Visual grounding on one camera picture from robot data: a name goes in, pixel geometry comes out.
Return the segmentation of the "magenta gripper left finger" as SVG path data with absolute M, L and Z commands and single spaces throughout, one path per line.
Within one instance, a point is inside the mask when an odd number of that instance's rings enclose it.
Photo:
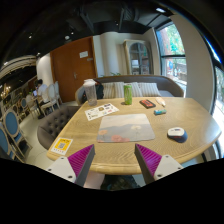
M 69 157 L 59 157 L 47 168 L 47 171 L 69 182 L 83 186 L 94 156 L 95 147 L 89 145 Z

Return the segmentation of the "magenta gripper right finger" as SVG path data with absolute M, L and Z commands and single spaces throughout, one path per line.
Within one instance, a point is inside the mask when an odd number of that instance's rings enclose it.
M 134 153 L 146 184 L 182 169 L 182 166 L 170 155 L 160 155 L 140 144 L 135 145 Z

